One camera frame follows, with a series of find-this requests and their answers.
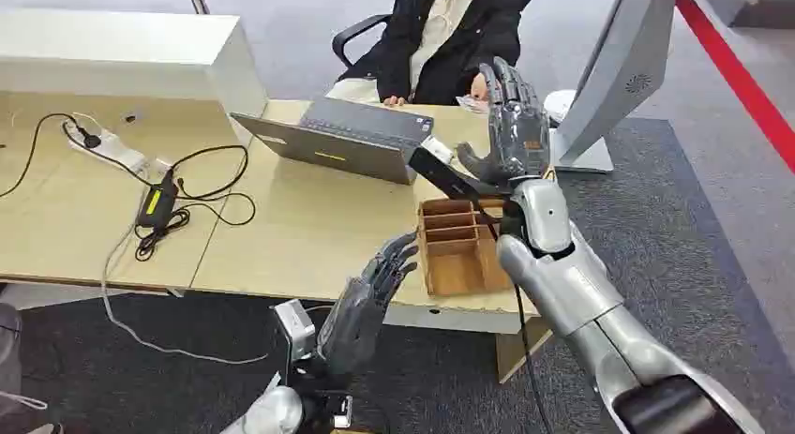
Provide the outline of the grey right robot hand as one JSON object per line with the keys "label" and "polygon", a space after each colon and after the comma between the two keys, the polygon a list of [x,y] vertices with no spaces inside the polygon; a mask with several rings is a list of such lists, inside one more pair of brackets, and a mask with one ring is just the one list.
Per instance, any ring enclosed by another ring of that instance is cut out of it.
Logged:
{"label": "grey right robot hand", "polygon": [[478,180],[506,186],[540,177],[549,164],[548,116],[533,88],[496,56],[479,66],[487,85],[489,152],[479,157],[467,142],[456,146],[459,162]]}

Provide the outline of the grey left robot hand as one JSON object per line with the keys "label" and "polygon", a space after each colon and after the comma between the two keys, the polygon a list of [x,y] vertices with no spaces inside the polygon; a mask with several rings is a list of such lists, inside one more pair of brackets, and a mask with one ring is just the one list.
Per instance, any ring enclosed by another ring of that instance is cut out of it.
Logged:
{"label": "grey left robot hand", "polygon": [[417,268],[417,231],[387,241],[345,289],[323,323],[317,354],[332,376],[345,376],[375,351],[386,311],[405,277]]}

